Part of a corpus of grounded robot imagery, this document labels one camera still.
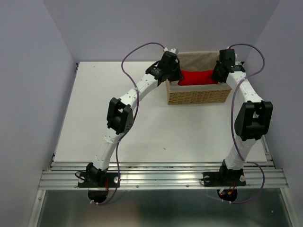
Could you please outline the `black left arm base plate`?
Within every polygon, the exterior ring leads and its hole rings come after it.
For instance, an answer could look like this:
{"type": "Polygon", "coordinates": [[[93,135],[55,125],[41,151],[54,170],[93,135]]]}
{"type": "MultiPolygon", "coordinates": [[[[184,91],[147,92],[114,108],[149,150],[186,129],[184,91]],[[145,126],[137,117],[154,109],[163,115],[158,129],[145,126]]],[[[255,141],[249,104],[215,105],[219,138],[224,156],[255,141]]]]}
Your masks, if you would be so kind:
{"type": "Polygon", "coordinates": [[[101,180],[93,180],[89,178],[88,174],[84,171],[77,171],[75,174],[78,178],[79,188],[119,188],[120,183],[118,182],[118,173],[106,173],[101,180]]]}

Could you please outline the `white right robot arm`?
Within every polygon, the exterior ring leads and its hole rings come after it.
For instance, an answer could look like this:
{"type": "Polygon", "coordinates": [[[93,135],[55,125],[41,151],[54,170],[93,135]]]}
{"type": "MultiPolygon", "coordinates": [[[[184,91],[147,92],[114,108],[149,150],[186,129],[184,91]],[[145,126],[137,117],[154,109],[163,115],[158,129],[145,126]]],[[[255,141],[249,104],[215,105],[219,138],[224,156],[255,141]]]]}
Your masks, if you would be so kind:
{"type": "Polygon", "coordinates": [[[241,107],[237,115],[231,113],[233,146],[218,172],[204,173],[205,184],[218,187],[234,183],[245,186],[243,167],[246,158],[255,143],[267,134],[273,105],[256,93],[242,65],[232,61],[217,61],[212,79],[225,82],[233,89],[232,111],[236,101],[241,107]]]}

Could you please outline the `red t shirt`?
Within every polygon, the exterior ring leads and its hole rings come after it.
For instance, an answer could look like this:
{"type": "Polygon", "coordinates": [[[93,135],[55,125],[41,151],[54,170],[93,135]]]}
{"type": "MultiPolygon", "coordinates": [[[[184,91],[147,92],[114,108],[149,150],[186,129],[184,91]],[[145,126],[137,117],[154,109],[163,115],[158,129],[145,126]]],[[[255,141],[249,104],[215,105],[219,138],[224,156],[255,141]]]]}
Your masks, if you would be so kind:
{"type": "Polygon", "coordinates": [[[211,85],[218,84],[211,78],[213,70],[206,71],[181,71],[183,79],[178,82],[179,86],[211,85]]]}

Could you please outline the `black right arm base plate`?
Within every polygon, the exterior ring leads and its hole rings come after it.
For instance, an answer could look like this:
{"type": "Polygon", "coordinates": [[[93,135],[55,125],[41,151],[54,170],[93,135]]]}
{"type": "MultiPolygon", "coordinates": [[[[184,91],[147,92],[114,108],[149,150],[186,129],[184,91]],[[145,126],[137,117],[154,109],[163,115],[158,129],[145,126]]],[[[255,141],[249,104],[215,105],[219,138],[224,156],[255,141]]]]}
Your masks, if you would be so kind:
{"type": "Polygon", "coordinates": [[[230,186],[246,186],[246,181],[240,181],[240,176],[221,176],[219,172],[203,172],[205,187],[227,188],[230,186]]]}

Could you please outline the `wicker basket with cloth liner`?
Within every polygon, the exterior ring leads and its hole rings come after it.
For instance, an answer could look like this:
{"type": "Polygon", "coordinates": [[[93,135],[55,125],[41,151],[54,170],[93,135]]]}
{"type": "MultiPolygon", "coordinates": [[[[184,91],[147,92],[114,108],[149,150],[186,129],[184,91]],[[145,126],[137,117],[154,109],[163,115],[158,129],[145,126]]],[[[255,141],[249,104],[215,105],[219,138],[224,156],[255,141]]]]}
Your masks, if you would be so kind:
{"type": "MultiPolygon", "coordinates": [[[[186,71],[213,70],[219,60],[218,51],[180,52],[180,68],[186,71]]],[[[226,83],[179,86],[179,81],[166,81],[169,105],[224,103],[231,92],[226,83]]]]}

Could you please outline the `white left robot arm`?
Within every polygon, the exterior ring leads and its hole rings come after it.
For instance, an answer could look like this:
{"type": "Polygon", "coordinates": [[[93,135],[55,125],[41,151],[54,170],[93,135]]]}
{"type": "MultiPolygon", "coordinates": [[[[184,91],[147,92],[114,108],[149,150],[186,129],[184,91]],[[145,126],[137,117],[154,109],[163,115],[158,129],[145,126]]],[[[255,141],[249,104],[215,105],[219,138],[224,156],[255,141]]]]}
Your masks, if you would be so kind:
{"type": "Polygon", "coordinates": [[[111,156],[119,141],[133,127],[140,101],[166,80],[183,78],[179,59],[173,60],[172,63],[164,60],[155,62],[145,71],[138,83],[124,70],[123,63],[121,69],[133,82],[134,87],[119,98],[113,97],[109,102],[105,142],[101,147],[103,154],[96,155],[96,162],[90,162],[86,167],[87,179],[94,186],[101,186],[105,182],[111,156]]]}

